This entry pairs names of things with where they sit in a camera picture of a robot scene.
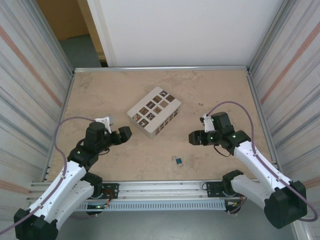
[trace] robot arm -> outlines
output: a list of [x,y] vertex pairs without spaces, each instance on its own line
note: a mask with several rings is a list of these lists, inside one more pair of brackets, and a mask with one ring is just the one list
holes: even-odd
[[254,151],[250,137],[241,130],[235,131],[225,112],[211,116],[204,115],[200,121],[204,124],[204,130],[190,133],[189,142],[192,145],[222,146],[243,162],[259,181],[252,181],[241,171],[236,170],[223,176],[224,192],[229,195],[239,193],[247,196],[264,210],[269,222],[278,229],[307,214],[307,205],[285,184],[304,198],[306,198],[305,186],[300,181],[293,182],[279,172],[255,146]]
[[102,193],[102,178],[88,172],[97,162],[99,154],[113,145],[127,142],[132,133],[128,126],[111,131],[112,119],[97,118],[86,129],[85,138],[80,140],[67,157],[66,173],[63,169],[43,195],[28,210],[19,209],[14,215],[18,222],[40,207],[32,216],[15,227],[20,240],[55,240],[61,226],[74,210],[86,199]]

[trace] gray floor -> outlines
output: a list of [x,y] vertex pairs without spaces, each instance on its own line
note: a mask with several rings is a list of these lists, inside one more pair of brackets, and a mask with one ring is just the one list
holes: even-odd
[[68,219],[57,240],[294,240],[291,226],[274,228],[249,200],[237,216],[224,211],[105,212]]
[[76,36],[59,41],[64,53],[74,68],[101,68],[90,35]]

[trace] patterned square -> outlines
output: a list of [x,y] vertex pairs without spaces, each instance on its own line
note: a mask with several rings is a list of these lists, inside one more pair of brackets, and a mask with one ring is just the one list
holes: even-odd
[[162,97],[165,97],[168,93],[166,91],[162,91],[159,93]]
[[140,120],[141,116],[137,113],[137,114],[134,115],[132,118],[133,118],[136,122],[138,122],[138,121]]
[[146,109],[145,107],[143,107],[143,108],[140,109],[139,112],[140,112],[142,115],[146,115],[146,114],[149,112],[149,110]]
[[152,119],[155,118],[155,115],[153,115],[153,114],[150,112],[146,117],[151,121]]
[[142,119],[142,120],[139,122],[139,124],[140,124],[142,127],[146,127],[146,126],[149,124],[149,122],[148,122],[147,120],[145,120],[145,119]]
[[153,109],[153,111],[154,111],[156,114],[159,114],[159,113],[162,111],[162,109],[157,106],[155,109]]
[[148,108],[152,109],[152,108],[155,106],[155,104],[154,104],[152,101],[150,101],[150,102],[148,102],[148,103],[146,104],[146,106],[147,106]]
[[155,101],[156,103],[158,103],[162,100],[162,98],[159,96],[155,96],[152,100]]
[[162,101],[162,102],[160,103],[160,106],[163,107],[164,109],[165,109],[166,106],[168,106],[168,105],[169,105],[169,103],[167,103],[166,101]]
[[165,99],[167,99],[171,103],[173,100],[175,100],[175,97],[173,97],[172,95],[169,95]]

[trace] perforated box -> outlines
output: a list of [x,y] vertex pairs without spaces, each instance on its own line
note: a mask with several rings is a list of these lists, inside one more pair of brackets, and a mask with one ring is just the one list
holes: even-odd
[[156,87],[128,112],[132,124],[153,139],[180,111],[181,102],[161,87]]

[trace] brown floor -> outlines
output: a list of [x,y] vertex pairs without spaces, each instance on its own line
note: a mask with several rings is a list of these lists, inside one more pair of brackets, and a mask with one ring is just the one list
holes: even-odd
[[[170,92],[182,105],[179,115],[150,140],[130,124],[127,111],[156,86]],[[131,139],[125,144],[112,146],[110,153],[101,156],[90,169],[104,181],[221,179],[235,169],[254,178],[235,157],[226,158],[217,154],[212,146],[192,146],[188,142],[189,133],[203,129],[199,117],[222,101],[236,101],[247,108],[255,126],[255,144],[270,159],[243,70],[77,73],[65,118],[84,116],[94,119],[113,115],[114,131],[130,126]],[[236,131],[244,130],[251,135],[249,120],[238,106],[226,104],[218,111],[229,114]],[[64,124],[57,144],[66,155],[84,138],[88,125],[86,120],[71,120]],[[183,167],[178,167],[172,156],[180,157]],[[48,180],[52,181],[62,167],[63,159],[56,151]]]

